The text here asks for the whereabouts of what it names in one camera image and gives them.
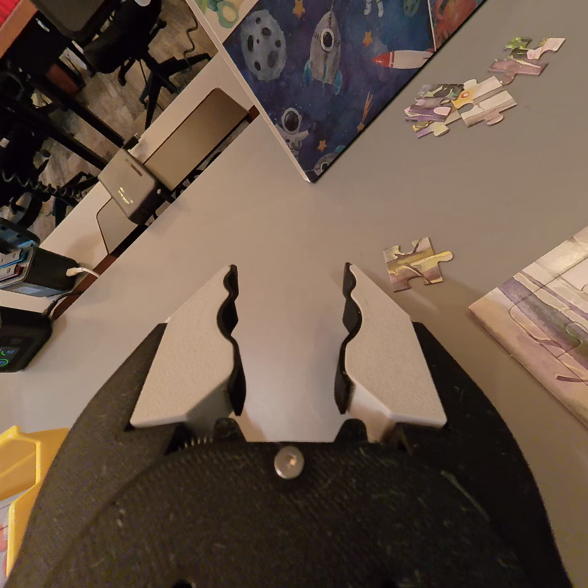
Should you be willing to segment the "yellow plastic bin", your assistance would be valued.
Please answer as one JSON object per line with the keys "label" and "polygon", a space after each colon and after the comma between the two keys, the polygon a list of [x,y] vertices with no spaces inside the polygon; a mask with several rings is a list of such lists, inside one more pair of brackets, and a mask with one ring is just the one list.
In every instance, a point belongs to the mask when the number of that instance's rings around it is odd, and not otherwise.
{"label": "yellow plastic bin", "polygon": [[1,587],[17,560],[33,506],[68,428],[1,434]]}

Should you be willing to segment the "black charger block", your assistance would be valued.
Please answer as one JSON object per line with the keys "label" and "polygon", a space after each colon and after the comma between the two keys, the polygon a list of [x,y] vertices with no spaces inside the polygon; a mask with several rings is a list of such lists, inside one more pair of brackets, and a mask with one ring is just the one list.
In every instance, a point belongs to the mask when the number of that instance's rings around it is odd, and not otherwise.
{"label": "black charger block", "polygon": [[37,298],[70,291],[78,262],[40,247],[33,233],[1,218],[1,289]]}

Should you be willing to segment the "black office chair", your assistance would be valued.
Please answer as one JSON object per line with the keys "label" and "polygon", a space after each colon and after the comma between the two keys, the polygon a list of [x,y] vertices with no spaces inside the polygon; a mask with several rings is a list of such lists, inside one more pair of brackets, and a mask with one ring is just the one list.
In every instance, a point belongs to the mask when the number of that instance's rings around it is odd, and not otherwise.
{"label": "black office chair", "polygon": [[161,9],[161,1],[150,1],[149,4],[123,1],[112,12],[107,27],[83,48],[85,59],[97,72],[112,74],[117,70],[121,86],[126,85],[126,74],[134,63],[149,69],[150,75],[145,78],[145,88],[139,98],[146,110],[145,129],[151,126],[161,90],[170,94],[180,92],[171,78],[212,59],[207,53],[188,56],[195,50],[192,45],[181,60],[171,57],[158,62],[149,48],[157,33],[167,24],[160,18]]}

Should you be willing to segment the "partly assembled jigsaw puzzle tray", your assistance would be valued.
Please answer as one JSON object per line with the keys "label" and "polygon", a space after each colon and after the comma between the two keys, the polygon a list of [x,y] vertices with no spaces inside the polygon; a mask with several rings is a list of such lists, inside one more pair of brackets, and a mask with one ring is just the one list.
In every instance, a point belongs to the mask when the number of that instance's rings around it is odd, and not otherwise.
{"label": "partly assembled jigsaw puzzle tray", "polygon": [[587,228],[467,314],[587,426]]}

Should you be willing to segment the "black charging case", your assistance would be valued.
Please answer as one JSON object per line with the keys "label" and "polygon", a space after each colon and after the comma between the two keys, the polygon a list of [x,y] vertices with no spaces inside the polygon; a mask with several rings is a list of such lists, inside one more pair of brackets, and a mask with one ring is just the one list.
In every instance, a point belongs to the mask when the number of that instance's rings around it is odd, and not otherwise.
{"label": "black charging case", "polygon": [[51,335],[46,314],[1,306],[1,374],[27,368]]}

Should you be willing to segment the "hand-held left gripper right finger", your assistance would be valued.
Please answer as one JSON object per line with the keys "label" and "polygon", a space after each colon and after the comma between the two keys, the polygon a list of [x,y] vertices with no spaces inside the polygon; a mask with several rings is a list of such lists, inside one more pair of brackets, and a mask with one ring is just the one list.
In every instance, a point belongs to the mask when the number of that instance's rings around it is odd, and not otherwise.
{"label": "hand-held left gripper right finger", "polygon": [[345,264],[342,291],[347,335],[334,380],[340,413],[361,421],[369,440],[386,440],[400,423],[444,427],[445,409],[410,316],[355,264]]}

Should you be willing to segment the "illustrated puzzle picture board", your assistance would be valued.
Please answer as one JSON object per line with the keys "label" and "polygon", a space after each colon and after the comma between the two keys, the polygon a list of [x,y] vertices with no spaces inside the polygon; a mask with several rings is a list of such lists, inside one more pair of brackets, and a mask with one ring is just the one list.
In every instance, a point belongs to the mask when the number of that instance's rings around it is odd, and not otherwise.
{"label": "illustrated puzzle picture board", "polygon": [[308,182],[482,1],[189,1]]}

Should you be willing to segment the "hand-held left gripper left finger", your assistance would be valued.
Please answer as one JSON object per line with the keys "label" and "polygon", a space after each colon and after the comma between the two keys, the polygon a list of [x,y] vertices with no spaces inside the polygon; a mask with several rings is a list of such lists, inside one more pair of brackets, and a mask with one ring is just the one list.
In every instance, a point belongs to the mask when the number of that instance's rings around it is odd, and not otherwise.
{"label": "hand-held left gripper left finger", "polygon": [[165,322],[130,424],[212,428],[240,416],[246,378],[232,333],[238,323],[236,265],[223,266]]}

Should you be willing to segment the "clump of puzzle pieces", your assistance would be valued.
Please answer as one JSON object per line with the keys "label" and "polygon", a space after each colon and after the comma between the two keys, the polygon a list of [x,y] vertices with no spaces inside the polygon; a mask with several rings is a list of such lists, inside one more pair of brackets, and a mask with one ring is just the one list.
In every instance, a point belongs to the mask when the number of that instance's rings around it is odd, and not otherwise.
{"label": "clump of puzzle pieces", "polygon": [[478,123],[493,126],[504,119],[504,112],[518,103],[496,77],[481,82],[475,79],[462,84],[423,85],[405,109],[405,119],[417,137],[443,136],[449,125],[462,121],[467,128]]}

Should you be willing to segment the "purple green puzzle piece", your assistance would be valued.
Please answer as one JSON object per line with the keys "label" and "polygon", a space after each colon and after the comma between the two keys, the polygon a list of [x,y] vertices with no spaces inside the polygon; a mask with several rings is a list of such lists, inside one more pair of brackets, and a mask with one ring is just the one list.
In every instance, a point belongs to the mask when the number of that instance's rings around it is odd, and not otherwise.
{"label": "purple green puzzle piece", "polygon": [[540,76],[547,67],[541,62],[543,54],[557,52],[565,42],[565,38],[545,38],[536,48],[530,48],[531,38],[516,36],[504,46],[509,55],[504,59],[496,59],[488,68],[488,72],[498,76],[502,85],[511,84],[518,75]]}

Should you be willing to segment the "grey desk control box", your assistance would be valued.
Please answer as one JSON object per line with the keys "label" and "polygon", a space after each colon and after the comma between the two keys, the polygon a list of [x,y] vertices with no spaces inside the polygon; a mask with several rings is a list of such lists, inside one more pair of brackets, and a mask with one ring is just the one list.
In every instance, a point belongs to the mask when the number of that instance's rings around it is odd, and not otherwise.
{"label": "grey desk control box", "polygon": [[145,224],[165,201],[165,187],[126,149],[115,153],[98,180],[136,225]]}

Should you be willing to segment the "yellow green puzzle piece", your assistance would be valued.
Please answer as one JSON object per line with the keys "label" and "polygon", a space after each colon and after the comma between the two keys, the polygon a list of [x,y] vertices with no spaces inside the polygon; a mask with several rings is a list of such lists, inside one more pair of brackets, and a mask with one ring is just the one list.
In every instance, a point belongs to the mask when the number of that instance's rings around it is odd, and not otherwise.
{"label": "yellow green puzzle piece", "polygon": [[411,246],[407,252],[403,252],[399,245],[383,251],[393,293],[410,289],[410,281],[415,278],[421,278],[425,285],[441,283],[443,276],[439,264],[453,259],[451,251],[436,253],[429,237],[416,239]]}

